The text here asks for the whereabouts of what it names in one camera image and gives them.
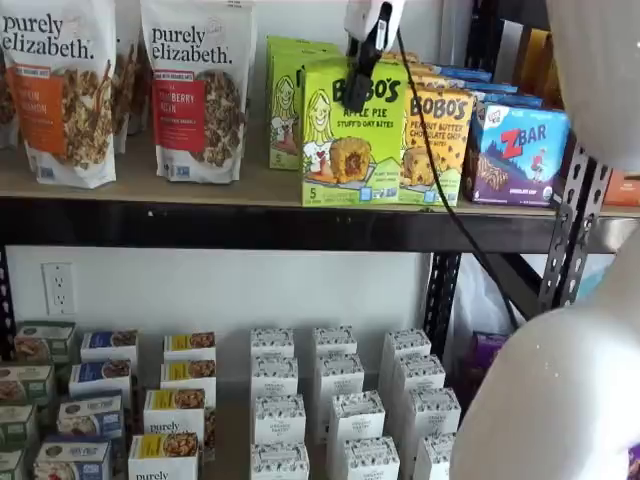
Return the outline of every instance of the yellow label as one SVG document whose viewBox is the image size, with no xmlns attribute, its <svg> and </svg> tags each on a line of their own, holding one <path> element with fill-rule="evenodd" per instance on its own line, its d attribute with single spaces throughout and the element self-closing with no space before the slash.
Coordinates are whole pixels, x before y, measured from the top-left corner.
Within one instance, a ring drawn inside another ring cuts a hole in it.
<svg viewBox="0 0 640 480">
<path fill-rule="evenodd" d="M 165 435 L 147 434 L 142 437 L 139 458 L 162 458 L 164 454 Z"/>
</svg>

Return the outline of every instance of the illustrated woman on box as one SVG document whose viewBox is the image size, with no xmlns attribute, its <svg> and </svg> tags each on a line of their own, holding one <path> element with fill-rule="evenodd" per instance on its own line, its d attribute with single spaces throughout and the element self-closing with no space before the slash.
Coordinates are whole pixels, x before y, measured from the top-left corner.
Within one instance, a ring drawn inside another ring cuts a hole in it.
<svg viewBox="0 0 640 480">
<path fill-rule="evenodd" d="M 271 119 L 271 143 L 275 148 L 292 155 L 298 152 L 293 136 L 293 126 L 298 121 L 293 108 L 294 94 L 291 78 L 281 77 L 276 83 Z"/>
<path fill-rule="evenodd" d="M 318 90 L 309 100 L 304 119 L 303 153 L 309 177 L 335 183 L 329 159 L 333 139 L 331 102 L 324 90 Z"/>
</svg>

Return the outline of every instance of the red label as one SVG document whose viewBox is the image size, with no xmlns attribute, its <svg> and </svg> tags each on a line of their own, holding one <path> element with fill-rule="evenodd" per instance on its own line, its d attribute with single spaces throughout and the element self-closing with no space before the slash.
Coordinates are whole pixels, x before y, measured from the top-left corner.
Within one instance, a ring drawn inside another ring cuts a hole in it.
<svg viewBox="0 0 640 480">
<path fill-rule="evenodd" d="M 153 80 L 156 145 L 173 150 L 204 150 L 205 84 L 193 72 L 157 70 Z"/>
</svg>

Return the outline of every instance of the electrical outlet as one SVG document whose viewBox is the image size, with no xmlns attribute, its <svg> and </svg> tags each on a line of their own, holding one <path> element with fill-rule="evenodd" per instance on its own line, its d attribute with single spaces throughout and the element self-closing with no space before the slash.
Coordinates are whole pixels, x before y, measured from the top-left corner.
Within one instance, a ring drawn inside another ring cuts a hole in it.
<svg viewBox="0 0 640 480">
<path fill-rule="evenodd" d="M 75 315 L 73 265 L 71 263 L 43 263 L 42 277 L 49 316 Z"/>
</svg>

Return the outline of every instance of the purely elizabeth granola bag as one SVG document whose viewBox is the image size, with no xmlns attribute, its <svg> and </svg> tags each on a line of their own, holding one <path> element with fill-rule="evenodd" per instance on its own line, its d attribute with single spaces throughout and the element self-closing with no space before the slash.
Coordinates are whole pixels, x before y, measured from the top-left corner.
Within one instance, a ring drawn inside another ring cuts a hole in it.
<svg viewBox="0 0 640 480">
<path fill-rule="evenodd" d="M 253 2 L 141 3 L 157 174 L 181 182 L 238 180 L 256 45 Z"/>
<path fill-rule="evenodd" d="M 116 179 L 113 0 L 0 0 L 0 40 L 30 164 L 40 183 Z"/>
</svg>

